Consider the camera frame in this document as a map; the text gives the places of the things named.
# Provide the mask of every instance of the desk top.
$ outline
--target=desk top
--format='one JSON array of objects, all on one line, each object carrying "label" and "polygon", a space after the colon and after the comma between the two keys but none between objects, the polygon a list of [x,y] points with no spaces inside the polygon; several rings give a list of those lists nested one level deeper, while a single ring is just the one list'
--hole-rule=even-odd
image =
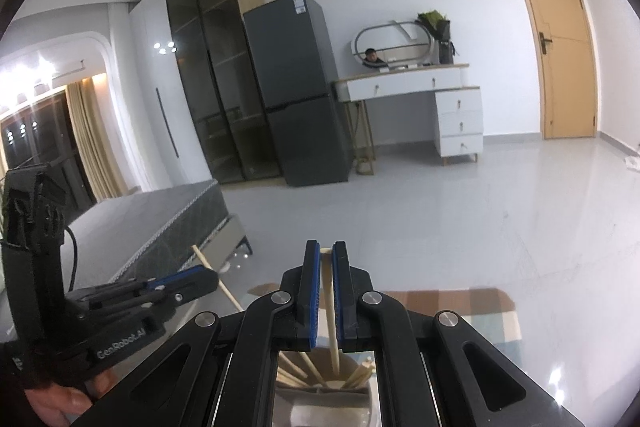
[{"label": "desk top", "polygon": [[429,70],[447,70],[450,68],[468,68],[469,64],[436,64],[435,66],[423,66],[421,68],[405,68],[404,70],[391,70],[385,71],[381,73],[380,71],[371,71],[370,73],[363,74],[355,74],[353,76],[348,76],[347,78],[341,78],[340,80],[336,80],[334,84],[338,84],[340,82],[349,82],[351,80],[359,80],[361,78],[371,78],[372,76],[389,76],[392,74],[399,73],[410,73],[411,71],[429,71]]}]

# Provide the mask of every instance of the refrigerator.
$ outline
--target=refrigerator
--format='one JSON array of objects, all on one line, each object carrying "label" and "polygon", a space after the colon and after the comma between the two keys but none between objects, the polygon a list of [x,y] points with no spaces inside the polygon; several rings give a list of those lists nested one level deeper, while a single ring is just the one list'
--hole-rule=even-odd
[{"label": "refrigerator", "polygon": [[321,6],[275,0],[245,13],[244,26],[287,185],[347,181],[353,151]]}]

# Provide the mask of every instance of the wooden stick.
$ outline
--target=wooden stick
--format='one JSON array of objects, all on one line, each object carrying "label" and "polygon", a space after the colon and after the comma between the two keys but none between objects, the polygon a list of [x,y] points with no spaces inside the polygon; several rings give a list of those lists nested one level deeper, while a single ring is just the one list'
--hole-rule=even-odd
[{"label": "wooden stick", "polygon": [[300,385],[298,383],[295,383],[293,380],[290,380],[289,378],[283,377],[279,373],[276,375],[276,380],[279,381],[280,383],[288,385],[289,387],[297,387],[299,389],[302,389],[303,387],[307,387],[306,385]]},{"label": "wooden stick", "polygon": [[340,375],[340,354],[338,352],[338,339],[335,336],[335,302],[334,280],[332,278],[331,248],[320,249],[320,269],[322,275],[322,294],[324,295],[324,311],[326,314],[326,327],[329,330],[329,350],[331,352],[331,367],[334,376]]},{"label": "wooden stick", "polygon": [[[204,254],[200,251],[200,248],[198,248],[197,245],[192,245],[191,250],[193,250],[193,252],[196,254],[196,256],[198,257],[198,259],[200,260],[200,262],[205,268],[209,270],[213,270],[209,261],[207,261],[207,258],[204,257]],[[231,304],[233,304],[239,312],[243,312],[244,309],[242,308],[238,300],[232,295],[232,293],[229,291],[229,289],[224,285],[224,283],[220,279],[218,279],[218,286],[220,287],[222,292],[226,295],[226,298],[231,301]],[[280,359],[287,362],[290,365],[290,367],[302,378],[308,378],[308,374],[306,374],[304,371],[302,371],[302,369],[300,369],[297,365],[291,362],[283,353],[279,353],[278,356],[280,357]]]},{"label": "wooden stick", "polygon": [[364,367],[362,364],[360,364],[358,367],[356,367],[353,370],[353,373],[351,373],[349,375],[349,378],[347,378],[347,380],[345,380],[344,384],[342,385],[341,389],[348,389],[349,386],[355,382],[356,380],[359,380],[360,377],[362,375],[364,375],[365,371],[366,371],[366,367]]},{"label": "wooden stick", "polygon": [[[193,245],[191,247],[191,250],[193,250],[194,253],[198,256],[198,259],[200,259],[200,262],[205,268],[209,268],[210,270],[213,270],[213,268],[209,264],[209,261],[207,261],[207,258],[204,257],[204,254],[200,251],[200,248],[198,248],[196,245]],[[218,279],[218,286],[222,290],[222,293],[226,295],[226,298],[231,301],[231,304],[233,304],[233,306],[236,307],[236,310],[238,310],[239,312],[243,312],[244,310],[242,309],[242,306],[240,305],[238,300],[236,300],[236,298],[231,294],[229,289],[225,286],[225,284],[220,279]]]},{"label": "wooden stick", "polygon": [[284,353],[280,352],[278,355],[280,357],[280,360],[284,360],[284,362],[287,362],[289,364],[289,368],[295,371],[300,377],[305,378],[305,380],[306,378],[309,378],[309,375],[306,374],[300,367],[291,362],[291,360],[289,360],[286,355],[284,355]]},{"label": "wooden stick", "polygon": [[327,387],[326,382],[324,381],[324,378],[322,378],[322,375],[320,374],[320,371],[318,371],[318,368],[311,361],[308,354],[306,354],[304,351],[300,351],[300,357],[302,357],[302,360],[305,361],[306,367],[308,367],[309,370],[311,370],[311,373],[313,373],[314,377],[318,379],[318,382],[322,384],[322,387]]},{"label": "wooden stick", "polygon": [[371,378],[371,375],[373,374],[373,368],[369,367],[366,372],[364,373],[364,375],[362,375],[360,378],[358,378],[358,380],[356,380],[355,382],[353,382],[348,389],[357,389],[358,387],[363,386],[368,380],[369,378]]},{"label": "wooden stick", "polygon": [[296,378],[294,377],[291,373],[287,373],[287,371],[285,371],[283,368],[279,367],[278,368],[278,375],[280,375],[281,377],[285,377],[288,378],[289,380],[294,381],[296,384],[298,385],[302,385],[303,387],[309,387],[308,384],[306,382],[303,382],[302,380],[300,380],[300,378]]}]

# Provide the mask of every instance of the curtain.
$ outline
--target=curtain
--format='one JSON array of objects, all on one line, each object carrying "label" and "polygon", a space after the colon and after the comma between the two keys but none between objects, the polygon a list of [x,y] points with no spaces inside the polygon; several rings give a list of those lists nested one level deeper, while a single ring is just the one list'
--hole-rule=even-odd
[{"label": "curtain", "polygon": [[95,199],[100,202],[126,195],[127,185],[116,163],[100,117],[94,81],[85,78],[80,82],[68,84],[66,103],[82,165]]},{"label": "curtain", "polygon": [[[4,155],[4,139],[0,136],[0,205],[4,204],[4,176],[8,171],[6,156]],[[0,239],[4,237],[4,212],[0,208]],[[0,262],[0,293],[4,291],[4,270]]]}]

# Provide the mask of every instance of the human hand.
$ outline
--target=human hand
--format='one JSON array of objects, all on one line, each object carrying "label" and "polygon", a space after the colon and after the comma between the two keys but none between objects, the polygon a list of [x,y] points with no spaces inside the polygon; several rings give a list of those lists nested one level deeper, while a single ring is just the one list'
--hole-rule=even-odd
[{"label": "human hand", "polygon": [[[111,369],[97,375],[92,381],[97,397],[103,397],[117,381]],[[56,383],[44,389],[27,389],[24,394],[34,412],[49,427],[68,427],[69,420],[65,414],[81,415],[92,405],[82,391]]]}]

